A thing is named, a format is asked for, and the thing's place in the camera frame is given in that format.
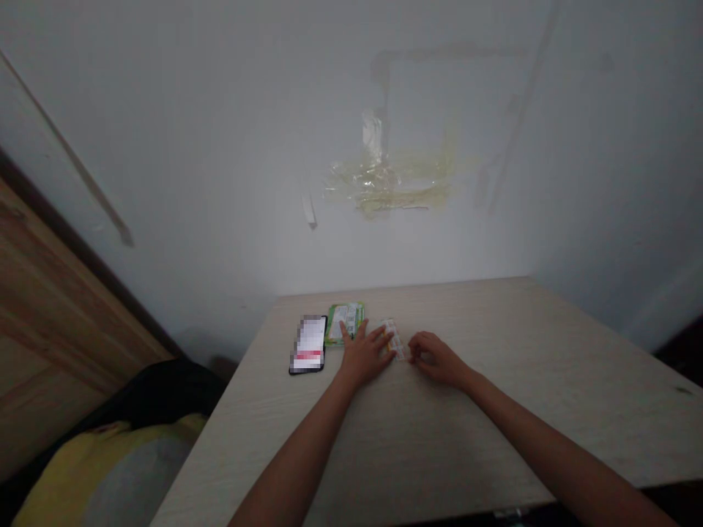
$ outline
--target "left hand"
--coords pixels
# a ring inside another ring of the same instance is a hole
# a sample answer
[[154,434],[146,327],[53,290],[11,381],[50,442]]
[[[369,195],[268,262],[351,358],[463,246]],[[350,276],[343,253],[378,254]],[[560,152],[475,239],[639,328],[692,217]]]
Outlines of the left hand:
[[394,351],[386,353],[383,357],[379,356],[380,350],[393,338],[393,333],[382,337],[384,328],[381,326],[366,336],[367,324],[366,318],[361,323],[357,336],[352,340],[346,332],[344,322],[339,323],[344,339],[344,357],[337,377],[349,382],[355,392],[385,370],[395,356]]

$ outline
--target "wooden table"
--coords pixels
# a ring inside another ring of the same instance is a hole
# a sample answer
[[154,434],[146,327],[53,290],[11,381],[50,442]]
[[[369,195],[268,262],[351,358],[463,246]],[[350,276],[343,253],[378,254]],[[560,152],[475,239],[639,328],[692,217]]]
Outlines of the wooden table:
[[[154,526],[224,526],[328,386],[290,376],[303,315],[362,301],[405,343],[437,333],[511,397],[639,487],[703,477],[703,390],[529,278],[280,298]],[[308,525],[382,525],[554,498],[463,394],[394,362],[352,403]]]

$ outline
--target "hand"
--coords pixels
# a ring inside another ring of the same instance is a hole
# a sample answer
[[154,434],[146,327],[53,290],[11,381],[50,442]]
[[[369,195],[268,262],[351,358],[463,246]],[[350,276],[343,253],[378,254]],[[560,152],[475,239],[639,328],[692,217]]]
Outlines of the hand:
[[366,318],[361,323],[357,336],[352,340],[346,332],[344,322],[339,323],[344,339],[344,357],[337,377],[348,381],[355,392],[385,370],[395,356],[394,351],[386,353],[383,357],[379,356],[380,350],[393,338],[393,333],[381,337],[383,327],[379,327],[366,336],[367,324]]
[[[418,370],[434,381],[463,389],[473,370],[434,333],[415,333],[408,346],[412,354],[410,362]],[[420,357],[423,353],[432,355],[432,361],[423,360]]]

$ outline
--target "smartphone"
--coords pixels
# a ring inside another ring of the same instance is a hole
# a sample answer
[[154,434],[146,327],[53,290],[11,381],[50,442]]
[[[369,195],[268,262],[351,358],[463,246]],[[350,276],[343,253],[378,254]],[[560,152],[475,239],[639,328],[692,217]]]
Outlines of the smartphone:
[[291,353],[288,373],[314,373],[324,367],[324,332],[327,316],[305,316],[298,325],[298,332]]

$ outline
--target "wooden cabinet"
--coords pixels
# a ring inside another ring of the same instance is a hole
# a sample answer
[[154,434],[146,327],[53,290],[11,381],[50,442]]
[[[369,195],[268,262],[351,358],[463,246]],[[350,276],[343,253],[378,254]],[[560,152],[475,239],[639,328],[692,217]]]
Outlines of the wooden cabinet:
[[171,358],[0,180],[0,480]]

